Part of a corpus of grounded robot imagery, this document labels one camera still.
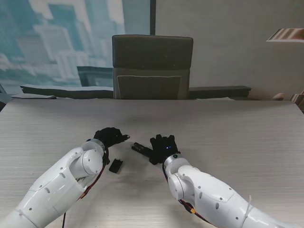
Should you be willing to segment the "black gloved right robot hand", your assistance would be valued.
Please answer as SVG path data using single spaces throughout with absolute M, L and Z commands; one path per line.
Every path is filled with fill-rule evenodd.
M 174 135 L 161 136 L 158 134 L 150 139 L 150 143 L 152 145 L 152 155 L 149 161 L 153 165 L 163 163 L 171 155 L 180 154 Z

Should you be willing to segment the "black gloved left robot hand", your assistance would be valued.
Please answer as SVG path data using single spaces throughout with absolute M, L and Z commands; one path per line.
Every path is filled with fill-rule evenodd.
M 130 135 L 122 134 L 121 130 L 114 127 L 106 127 L 95 133 L 94 139 L 103 143 L 106 150 L 113 145 L 125 142 L 130 138 Z

